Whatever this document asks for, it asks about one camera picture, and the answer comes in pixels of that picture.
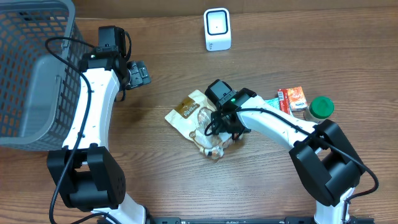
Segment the orange tissue pack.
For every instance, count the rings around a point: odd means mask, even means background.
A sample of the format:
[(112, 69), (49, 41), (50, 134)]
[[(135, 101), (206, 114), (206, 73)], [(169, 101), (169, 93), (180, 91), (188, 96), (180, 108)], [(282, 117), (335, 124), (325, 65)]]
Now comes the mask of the orange tissue pack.
[(301, 86), (288, 88), (287, 96), (289, 99), (289, 106), (292, 111), (302, 111), (308, 106)]

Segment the white brown snack bag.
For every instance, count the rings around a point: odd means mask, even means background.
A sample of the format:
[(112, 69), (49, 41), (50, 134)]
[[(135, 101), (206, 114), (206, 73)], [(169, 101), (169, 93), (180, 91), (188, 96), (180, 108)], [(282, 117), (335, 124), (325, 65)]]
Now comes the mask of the white brown snack bag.
[(233, 138), (237, 134), (223, 131), (216, 135), (205, 135), (212, 131), (208, 125), (214, 111), (214, 104), (205, 94), (194, 90), (165, 116), (165, 120), (193, 142), (204, 156), (217, 160), (224, 156), (224, 149), (235, 143)]

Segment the green lid jar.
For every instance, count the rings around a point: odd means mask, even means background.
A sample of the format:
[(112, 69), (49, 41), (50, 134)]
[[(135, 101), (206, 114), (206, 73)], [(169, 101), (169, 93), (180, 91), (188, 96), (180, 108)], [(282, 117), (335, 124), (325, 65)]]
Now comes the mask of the green lid jar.
[(334, 112), (334, 102), (326, 96), (316, 97), (305, 109), (304, 118), (306, 121), (322, 123), (328, 119)]

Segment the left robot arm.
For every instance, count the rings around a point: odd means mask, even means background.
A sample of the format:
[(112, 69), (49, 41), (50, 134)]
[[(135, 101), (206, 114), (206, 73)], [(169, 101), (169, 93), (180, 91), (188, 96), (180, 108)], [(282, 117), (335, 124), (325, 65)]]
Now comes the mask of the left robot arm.
[(57, 197), (65, 206), (101, 223), (154, 223), (148, 209), (126, 192), (122, 168), (109, 152), (108, 131), (118, 93), (147, 85), (151, 78), (142, 61), (132, 61), (131, 38), (116, 26), (98, 29), (98, 45), (77, 65), (65, 62), (81, 80), (78, 105), (62, 148), (50, 151), (47, 167), (55, 182), (49, 220), (55, 223)]

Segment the red white snack bar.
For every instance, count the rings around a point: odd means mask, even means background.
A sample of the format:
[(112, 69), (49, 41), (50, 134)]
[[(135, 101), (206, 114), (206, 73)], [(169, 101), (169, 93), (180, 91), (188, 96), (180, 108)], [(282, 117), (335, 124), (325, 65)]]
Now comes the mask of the red white snack bar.
[(290, 116), (293, 116), (293, 112), (290, 109), (290, 104), (289, 104), (289, 97), (287, 94), (287, 89), (278, 89), (277, 90), (277, 96), (279, 99), (279, 106), (280, 110), (289, 114)]

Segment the teal wet wipes pack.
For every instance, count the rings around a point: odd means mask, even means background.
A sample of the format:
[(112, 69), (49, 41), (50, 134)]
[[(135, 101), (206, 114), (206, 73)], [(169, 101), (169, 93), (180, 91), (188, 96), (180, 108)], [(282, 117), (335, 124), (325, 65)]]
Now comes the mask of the teal wet wipes pack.
[(279, 99), (278, 99), (278, 98), (273, 98), (273, 99), (265, 100), (265, 102), (266, 102), (269, 106), (271, 106), (271, 107), (273, 107), (273, 108), (275, 108), (275, 109), (277, 109), (277, 110), (280, 110), (280, 103), (279, 103)]

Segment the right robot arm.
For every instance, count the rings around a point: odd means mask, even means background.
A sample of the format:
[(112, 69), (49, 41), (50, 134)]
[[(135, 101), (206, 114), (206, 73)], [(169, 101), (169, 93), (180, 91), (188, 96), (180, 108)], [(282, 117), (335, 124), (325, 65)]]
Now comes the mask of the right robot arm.
[(288, 150), (302, 185), (316, 201), (309, 223), (362, 222), (349, 215), (345, 201), (364, 174), (363, 163), (336, 123), (294, 118), (254, 91), (235, 91), (221, 80), (209, 85), (205, 95), (216, 106), (205, 129), (207, 136), (257, 131)]

